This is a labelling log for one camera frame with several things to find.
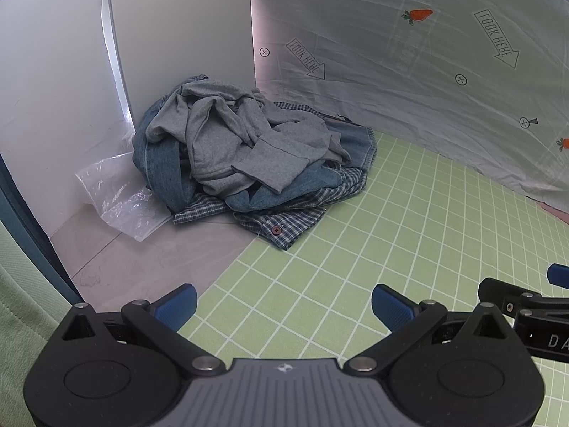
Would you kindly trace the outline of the grey zip hoodie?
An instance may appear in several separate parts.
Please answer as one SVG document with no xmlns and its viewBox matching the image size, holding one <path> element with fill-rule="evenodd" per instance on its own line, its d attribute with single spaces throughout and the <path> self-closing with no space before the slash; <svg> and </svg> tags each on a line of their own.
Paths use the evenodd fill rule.
<svg viewBox="0 0 569 427">
<path fill-rule="evenodd" d="M 192 178 L 216 197 L 258 182 L 282 193 L 310 164 L 351 160 L 340 134 L 302 111 L 279 109 L 256 88 L 203 79 L 182 84 L 145 131 L 185 144 Z"/>
</svg>

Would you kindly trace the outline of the clear plastic bag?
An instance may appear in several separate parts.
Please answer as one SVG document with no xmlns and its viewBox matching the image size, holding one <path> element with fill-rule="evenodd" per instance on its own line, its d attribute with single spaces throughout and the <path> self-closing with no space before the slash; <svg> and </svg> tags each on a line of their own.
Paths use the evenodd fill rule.
<svg viewBox="0 0 569 427">
<path fill-rule="evenodd" d="M 142 242 L 172 220 L 172 215 L 149 190 L 132 156 L 126 152 L 102 159 L 75 176 L 107 226 Z"/>
</svg>

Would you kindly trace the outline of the blue denim jacket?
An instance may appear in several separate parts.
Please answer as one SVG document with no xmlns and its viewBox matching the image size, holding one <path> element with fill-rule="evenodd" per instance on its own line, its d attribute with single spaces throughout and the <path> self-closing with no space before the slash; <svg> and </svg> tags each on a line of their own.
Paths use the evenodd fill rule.
<svg viewBox="0 0 569 427">
<path fill-rule="evenodd" d="M 367 127 L 206 76 L 152 104 L 133 148 L 175 215 L 201 197 L 239 214 L 323 207 L 359 193 L 376 155 Z"/>
</svg>

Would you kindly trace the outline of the blue plaid shirt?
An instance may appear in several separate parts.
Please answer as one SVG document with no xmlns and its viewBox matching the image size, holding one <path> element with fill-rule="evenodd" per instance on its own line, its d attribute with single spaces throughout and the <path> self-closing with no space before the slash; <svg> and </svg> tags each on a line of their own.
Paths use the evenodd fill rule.
<svg viewBox="0 0 569 427">
<path fill-rule="evenodd" d="M 264 186 L 253 186 L 223 201 L 199 191 L 189 206 L 174 215 L 175 224 L 230 212 L 241 227 L 286 251 L 322 219 L 330 205 L 363 191 L 377 151 L 371 128 L 305 104 L 277 101 L 275 105 L 286 112 L 302 111 L 321 118 L 330 130 L 340 134 L 340 145 L 351 160 L 346 164 L 315 162 L 279 195 Z"/>
</svg>

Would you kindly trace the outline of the grey printed backdrop cloth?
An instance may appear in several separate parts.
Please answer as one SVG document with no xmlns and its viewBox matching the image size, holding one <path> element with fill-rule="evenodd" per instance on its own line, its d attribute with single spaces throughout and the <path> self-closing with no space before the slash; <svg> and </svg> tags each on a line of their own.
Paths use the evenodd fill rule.
<svg viewBox="0 0 569 427">
<path fill-rule="evenodd" d="M 568 0 L 252 0 L 256 84 L 568 207 Z"/>
</svg>

